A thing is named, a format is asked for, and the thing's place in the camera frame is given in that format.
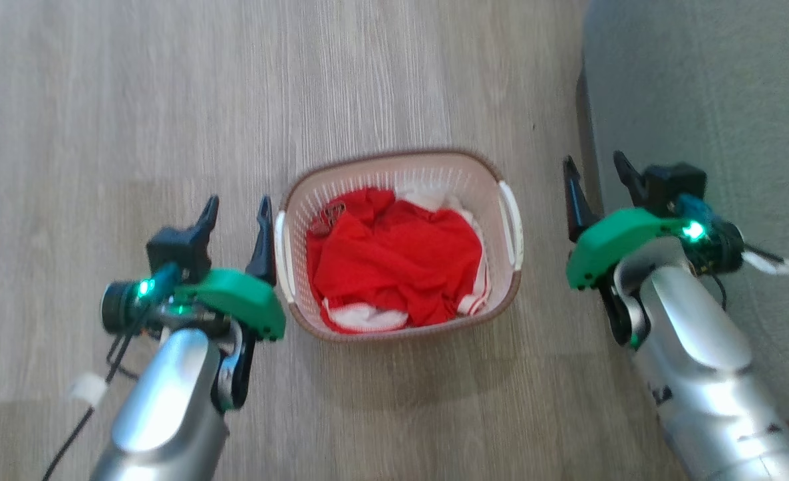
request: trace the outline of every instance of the white handle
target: white handle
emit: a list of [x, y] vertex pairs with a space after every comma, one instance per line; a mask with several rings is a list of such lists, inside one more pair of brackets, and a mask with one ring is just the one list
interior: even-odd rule
[[275, 217], [275, 272], [278, 274], [279, 286], [289, 304], [295, 303], [296, 283], [293, 279], [293, 256], [290, 252], [290, 232], [285, 230], [287, 213], [279, 210]]
[[519, 213], [519, 204], [516, 203], [516, 197], [507, 182], [501, 180], [498, 183], [501, 189], [501, 198], [503, 198], [504, 207], [507, 209], [507, 214], [510, 217], [510, 223], [507, 222], [507, 217], [504, 216], [504, 231], [507, 234], [507, 253], [510, 255], [510, 264], [516, 271], [522, 270], [522, 260], [525, 257], [525, 240], [522, 233], [522, 214]]

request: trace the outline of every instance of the gray sofa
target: gray sofa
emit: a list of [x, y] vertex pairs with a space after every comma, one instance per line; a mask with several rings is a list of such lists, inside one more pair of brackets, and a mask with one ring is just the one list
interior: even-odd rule
[[[593, 0], [584, 36], [605, 210], [630, 204], [614, 150], [638, 168], [690, 162], [749, 243], [789, 258], [789, 0]], [[724, 283], [789, 420], [789, 277]]]

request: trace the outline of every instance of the basket rim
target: basket rim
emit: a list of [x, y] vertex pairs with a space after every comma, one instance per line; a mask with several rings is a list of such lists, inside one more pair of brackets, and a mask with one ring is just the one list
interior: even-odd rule
[[[296, 192], [296, 189], [299, 187], [300, 184], [306, 181], [308, 177], [314, 176], [315, 174], [325, 172], [327, 170], [334, 170], [334, 168], [340, 168], [345, 165], [349, 164], [357, 164], [358, 162], [367, 162], [372, 160], [378, 160], [382, 158], [397, 158], [397, 156], [413, 156], [413, 155], [428, 155], [428, 154], [458, 154], [462, 156], [467, 156], [467, 158], [471, 158], [476, 160], [486, 170], [492, 174], [492, 177], [495, 177], [496, 182], [503, 182], [504, 177], [501, 176], [498, 167], [495, 167], [491, 161], [489, 161], [485, 156], [480, 155], [477, 152], [473, 152], [473, 150], [465, 150], [465, 149], [457, 149], [457, 148], [428, 148], [428, 149], [412, 149], [412, 150], [388, 150], [388, 152], [378, 152], [375, 154], [370, 155], [363, 155], [363, 156], [355, 156], [354, 158], [348, 158], [346, 160], [328, 162], [327, 164], [321, 165], [319, 167], [311, 168], [310, 170], [306, 171], [306, 173], [302, 174], [296, 182], [293, 183], [291, 186], [290, 191], [284, 197], [284, 200], [281, 201], [281, 205], [279, 205], [279, 211], [287, 211], [287, 207], [290, 205], [290, 201], [293, 198], [293, 195]], [[334, 331], [326, 331], [326, 329], [319, 329], [316, 326], [312, 325], [308, 319], [306, 319], [305, 315], [302, 314], [302, 311], [299, 310], [299, 305], [296, 302], [288, 303], [288, 308], [290, 308], [290, 312], [293, 315], [293, 319], [296, 320], [296, 323], [302, 326], [303, 329], [309, 332], [309, 334], [314, 335], [316, 338], [322, 341], [330, 341], [330, 342], [337, 342], [337, 343], [360, 343], [360, 342], [385, 342], [385, 341], [402, 341], [406, 339], [412, 338], [426, 338], [428, 336], [433, 335], [440, 335], [452, 331], [458, 331], [459, 329], [465, 329], [468, 327], [473, 327], [476, 325], [481, 325], [482, 323], [489, 322], [495, 317], [498, 317], [510, 307], [512, 304], [513, 299], [516, 298], [516, 294], [519, 292], [519, 285], [522, 283], [522, 271], [521, 270], [513, 270], [513, 275], [510, 278], [510, 288], [507, 289], [507, 294], [501, 299], [498, 305], [495, 306], [492, 310], [486, 311], [485, 313], [480, 313], [474, 316], [467, 316], [467, 317], [459, 317], [458, 319], [449, 320], [446, 323], [441, 323], [440, 325], [431, 325], [431, 326], [423, 326], [420, 328], [410, 328], [410, 329], [398, 329], [398, 331], [385, 331], [385, 332], [369, 332], [365, 334], [340, 334]]]

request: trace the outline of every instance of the pink plastic basket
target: pink plastic basket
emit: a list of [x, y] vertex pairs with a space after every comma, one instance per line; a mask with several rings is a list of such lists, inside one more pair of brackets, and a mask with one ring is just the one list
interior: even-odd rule
[[[474, 316], [442, 325], [401, 331], [345, 335], [320, 317], [309, 285], [305, 233], [322, 207], [339, 195], [367, 186], [446, 189], [474, 213], [483, 231], [492, 292]], [[522, 217], [510, 187], [489, 161], [458, 150], [424, 150], [366, 156], [330, 164], [299, 179], [275, 217], [275, 258], [279, 286], [300, 326], [325, 341], [379, 341], [452, 331], [485, 323], [513, 302], [522, 276]]]

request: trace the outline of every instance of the clothes pile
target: clothes pile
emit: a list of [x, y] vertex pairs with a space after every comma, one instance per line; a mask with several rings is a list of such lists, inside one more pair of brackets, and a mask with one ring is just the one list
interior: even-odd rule
[[349, 192], [306, 235], [311, 291], [333, 331], [437, 325], [476, 314], [489, 296], [480, 227], [447, 192]]

